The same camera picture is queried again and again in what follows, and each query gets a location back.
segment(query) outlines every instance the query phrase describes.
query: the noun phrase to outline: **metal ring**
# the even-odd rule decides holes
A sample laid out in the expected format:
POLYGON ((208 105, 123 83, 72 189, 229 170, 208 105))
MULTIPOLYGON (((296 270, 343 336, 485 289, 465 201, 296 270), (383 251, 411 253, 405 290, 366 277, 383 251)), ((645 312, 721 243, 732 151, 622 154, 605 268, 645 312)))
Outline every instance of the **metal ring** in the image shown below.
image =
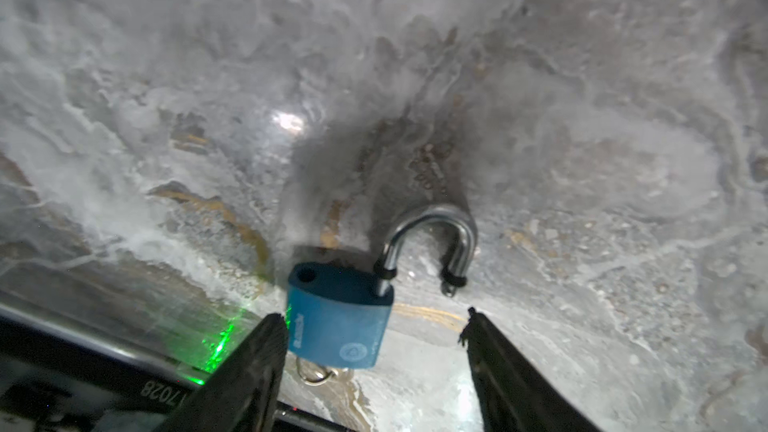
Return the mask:
POLYGON ((301 378, 301 380, 302 380, 302 382, 304 384, 311 385, 313 387, 318 386, 318 385, 323 385, 325 382, 327 382, 333 376, 336 375, 336 371, 335 370, 329 369, 327 367, 323 367, 321 365, 315 364, 315 365, 317 365, 317 367, 319 367, 319 368, 321 368, 321 369, 323 369, 325 371, 325 375, 322 375, 322 376, 318 375, 318 378, 310 379, 310 378, 308 378, 307 376, 304 375, 304 373, 303 373, 303 371, 301 369, 301 360, 302 359, 299 358, 299 357, 296 358, 296 372, 298 373, 299 378, 301 378))

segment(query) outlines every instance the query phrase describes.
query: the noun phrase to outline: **padlock shackle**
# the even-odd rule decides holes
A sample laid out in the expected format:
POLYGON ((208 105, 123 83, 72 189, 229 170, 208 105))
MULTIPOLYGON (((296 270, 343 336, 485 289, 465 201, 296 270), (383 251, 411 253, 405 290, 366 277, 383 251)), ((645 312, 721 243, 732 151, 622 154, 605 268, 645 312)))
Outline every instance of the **padlock shackle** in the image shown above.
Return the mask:
POLYGON ((389 230, 382 253, 374 265, 374 272, 379 277, 374 291, 376 295, 383 296, 389 290, 389 281, 397 275, 397 259, 408 232, 418 226, 432 223, 448 224, 453 226, 457 233, 453 254, 448 263, 443 265, 440 273, 442 292, 452 297, 456 289, 466 285, 467 268, 472 261, 477 244, 478 232, 475 220, 466 211, 453 204, 432 204, 401 216, 389 230))

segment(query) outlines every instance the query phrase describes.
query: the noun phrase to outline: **padlock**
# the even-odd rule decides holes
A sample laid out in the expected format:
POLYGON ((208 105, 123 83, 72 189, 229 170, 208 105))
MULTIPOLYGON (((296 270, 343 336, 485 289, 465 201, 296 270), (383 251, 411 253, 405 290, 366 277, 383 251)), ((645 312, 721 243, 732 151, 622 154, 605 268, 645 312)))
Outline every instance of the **padlock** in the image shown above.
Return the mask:
MULTIPOLYGON (((288 279, 286 322, 289 350, 298 358, 327 368, 370 368, 376 364, 386 330, 397 275, 397 259, 407 233, 426 223, 454 226, 458 239, 443 267, 441 290, 453 296, 467 283, 477 229, 472 216, 450 205, 432 205, 400 217, 387 235, 374 273, 308 262, 294 267, 288 279)), ((321 381, 307 381, 319 384, 321 381)))

